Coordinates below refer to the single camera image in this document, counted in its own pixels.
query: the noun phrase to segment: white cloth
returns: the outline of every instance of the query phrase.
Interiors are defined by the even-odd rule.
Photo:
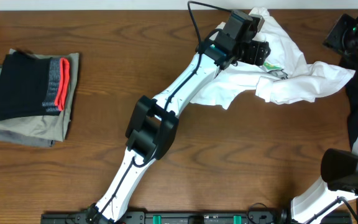
[[[256,90],[257,96],[276,104],[301,100],[312,103],[315,98],[339,91],[353,77],[353,70],[324,62],[308,65],[303,53],[266,8],[255,7],[250,14],[264,17],[265,23],[254,40],[269,43],[271,53],[266,62],[277,67],[275,69],[283,70],[288,79],[282,80],[267,73],[269,66],[258,67],[239,62],[238,66],[230,65],[204,86],[191,103],[221,105],[228,109],[231,101],[245,90]]]

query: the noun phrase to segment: stack of folded clothes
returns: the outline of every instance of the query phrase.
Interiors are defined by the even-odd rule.
[[[0,141],[42,147],[64,141],[79,57],[10,51],[0,68]]]

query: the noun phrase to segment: wood grain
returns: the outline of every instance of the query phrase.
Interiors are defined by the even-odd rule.
[[[271,15],[305,53],[337,64],[321,43],[336,19],[358,11],[277,10]],[[197,11],[205,36],[227,14]],[[81,53],[65,142],[39,149],[0,142],[0,223],[38,223],[77,211],[107,190],[124,155],[135,102],[187,67],[196,46],[186,11],[0,12],[0,63],[10,48]],[[315,103],[264,103],[240,94],[228,110],[189,105],[167,155],[144,175],[130,206],[149,211],[245,210],[286,205],[318,177],[333,147],[349,150],[344,90]]]

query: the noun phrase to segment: white background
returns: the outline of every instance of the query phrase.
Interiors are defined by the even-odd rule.
[[[357,9],[358,0],[200,0],[228,9]],[[0,10],[172,10],[187,0],[0,0]]]

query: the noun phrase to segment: beige cloth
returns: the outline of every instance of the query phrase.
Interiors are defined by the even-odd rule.
[[[68,123],[70,122],[71,104],[73,103],[74,90],[77,83],[80,54],[73,53],[67,56],[34,56],[37,58],[65,57],[70,61],[70,84],[67,88],[68,94],[65,109],[59,116],[30,116],[0,121],[0,130],[12,131],[25,136],[64,141]]]

